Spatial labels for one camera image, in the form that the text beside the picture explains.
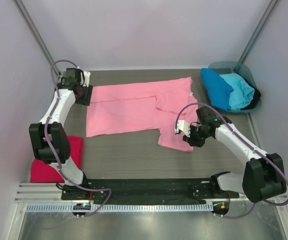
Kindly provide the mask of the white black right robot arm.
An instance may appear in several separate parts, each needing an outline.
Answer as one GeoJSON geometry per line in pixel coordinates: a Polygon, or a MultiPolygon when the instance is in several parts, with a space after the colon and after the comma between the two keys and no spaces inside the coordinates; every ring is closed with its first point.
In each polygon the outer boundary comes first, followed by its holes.
{"type": "Polygon", "coordinates": [[[252,203],[268,201],[287,191],[284,164],[277,154],[257,147],[235,125],[208,106],[196,110],[198,123],[193,125],[177,118],[174,131],[183,134],[191,147],[202,147],[207,138],[224,144],[244,165],[243,174],[221,172],[211,176],[216,191],[232,191],[245,195],[252,203]]]}

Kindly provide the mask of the light pink t shirt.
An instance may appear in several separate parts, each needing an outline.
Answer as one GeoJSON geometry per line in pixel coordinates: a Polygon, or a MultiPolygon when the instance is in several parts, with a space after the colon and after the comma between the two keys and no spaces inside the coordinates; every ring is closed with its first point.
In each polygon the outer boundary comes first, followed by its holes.
{"type": "Polygon", "coordinates": [[[192,78],[95,86],[86,113],[86,137],[159,130],[158,145],[183,152],[193,147],[175,134],[176,119],[196,122],[192,78]]]}

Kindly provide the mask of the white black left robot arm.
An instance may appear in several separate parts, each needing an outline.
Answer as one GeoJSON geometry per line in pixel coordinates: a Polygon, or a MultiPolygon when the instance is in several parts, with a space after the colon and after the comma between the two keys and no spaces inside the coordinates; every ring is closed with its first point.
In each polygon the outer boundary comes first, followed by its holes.
{"type": "Polygon", "coordinates": [[[47,112],[28,129],[35,159],[56,170],[69,186],[85,187],[87,177],[71,157],[71,144],[64,124],[74,104],[90,105],[93,90],[90,78],[89,71],[67,68],[64,77],[55,84],[47,112]]]}

